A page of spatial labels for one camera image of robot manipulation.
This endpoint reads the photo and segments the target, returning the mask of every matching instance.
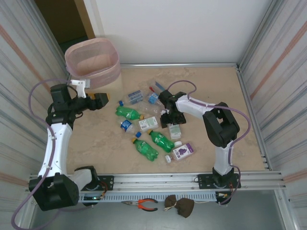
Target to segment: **pink basket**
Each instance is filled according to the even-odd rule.
[[[90,79],[90,89],[114,82],[120,75],[119,56],[112,43],[94,38],[71,46],[65,52],[67,71],[77,79]]]

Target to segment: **green plastic bottle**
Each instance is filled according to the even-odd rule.
[[[164,149],[165,152],[170,152],[172,148],[175,146],[174,143],[166,138],[160,132],[154,132],[151,129],[147,131],[147,133],[152,137],[154,143]]]
[[[132,143],[135,145],[136,150],[150,161],[154,161],[159,155],[158,151],[152,148],[146,141],[133,138]]]
[[[143,120],[144,119],[144,115],[139,114],[138,111],[134,109],[126,108],[123,106],[117,107],[115,114],[117,116],[123,116],[130,120],[136,120],[136,119]]]

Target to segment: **doorway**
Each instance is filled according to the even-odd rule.
[[[72,45],[95,38],[83,0],[35,0],[63,53]]]

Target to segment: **pliers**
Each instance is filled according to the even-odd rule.
[[[146,199],[138,200],[138,201],[127,200],[127,201],[122,201],[122,203],[126,204],[126,205],[135,205],[138,208],[143,209],[146,212],[154,212],[154,211],[158,210],[158,208],[156,208],[156,207],[155,208],[148,208],[148,207],[144,207],[143,205],[141,205],[141,203],[144,203],[146,201],[158,203],[158,201],[151,199],[151,198],[146,198]]]

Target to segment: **brown cloth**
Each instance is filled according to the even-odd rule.
[[[184,218],[187,218],[191,215],[193,208],[194,208],[194,200],[187,199],[187,198],[181,198],[177,201],[175,195],[169,195],[165,199],[164,206],[165,207],[172,207],[175,206],[175,208],[178,209],[178,214],[183,216]]]

